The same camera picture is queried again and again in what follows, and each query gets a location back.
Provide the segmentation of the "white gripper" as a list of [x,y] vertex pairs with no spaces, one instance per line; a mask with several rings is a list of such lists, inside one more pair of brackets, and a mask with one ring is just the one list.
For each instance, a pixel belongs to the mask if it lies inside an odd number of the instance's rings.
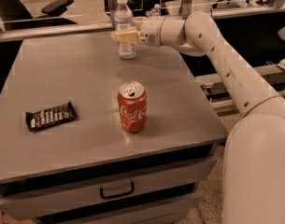
[[133,18],[133,26],[136,28],[141,27],[141,33],[137,30],[122,30],[115,31],[111,34],[111,37],[117,41],[126,44],[137,45],[142,41],[142,35],[144,43],[152,47],[161,46],[161,28],[164,22],[163,17],[150,17],[138,16]]

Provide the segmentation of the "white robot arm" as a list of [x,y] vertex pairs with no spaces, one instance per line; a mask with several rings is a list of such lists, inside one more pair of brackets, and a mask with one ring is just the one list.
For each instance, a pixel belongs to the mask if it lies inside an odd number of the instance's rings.
[[116,41],[205,54],[242,119],[223,157],[222,224],[285,224],[285,99],[224,39],[204,12],[138,17]]

